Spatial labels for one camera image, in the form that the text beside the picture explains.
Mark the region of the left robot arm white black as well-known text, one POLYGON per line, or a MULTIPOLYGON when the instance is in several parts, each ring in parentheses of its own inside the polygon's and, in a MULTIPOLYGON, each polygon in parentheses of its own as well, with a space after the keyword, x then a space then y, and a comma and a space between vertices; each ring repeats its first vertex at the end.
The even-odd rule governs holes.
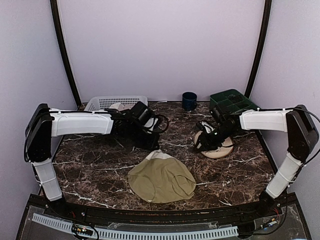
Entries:
POLYGON ((46 103, 35 110, 25 129, 24 160, 31 163, 45 197, 52 202, 51 210, 60 218, 67 218, 70 206, 64 198, 52 163, 52 138, 76 135, 119 135, 143 150, 158 150, 160 133, 155 131, 159 117, 144 103, 132 108, 98 111, 60 110, 46 103))

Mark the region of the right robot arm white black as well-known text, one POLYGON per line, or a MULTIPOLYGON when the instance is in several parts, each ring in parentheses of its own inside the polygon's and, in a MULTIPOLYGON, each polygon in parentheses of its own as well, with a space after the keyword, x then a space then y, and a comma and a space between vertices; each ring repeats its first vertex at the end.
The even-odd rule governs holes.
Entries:
POLYGON ((260 195, 255 213, 266 217, 275 208, 274 200, 292 184, 302 168, 316 156, 313 149, 319 141, 319 132, 313 120, 319 118, 304 105, 278 109, 248 109, 229 114, 217 128, 199 122, 200 130, 195 138, 197 152, 214 151, 237 130, 264 130, 287 133, 287 155, 275 176, 260 195))

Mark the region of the olive green underwear white waistband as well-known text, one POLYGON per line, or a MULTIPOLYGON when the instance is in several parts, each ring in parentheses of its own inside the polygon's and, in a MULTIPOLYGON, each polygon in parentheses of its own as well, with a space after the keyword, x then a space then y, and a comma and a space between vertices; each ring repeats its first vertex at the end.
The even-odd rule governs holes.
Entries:
POLYGON ((188 168, 161 150, 152 151, 127 178, 131 190, 148 203, 189 200, 195 194, 196 180, 188 168))

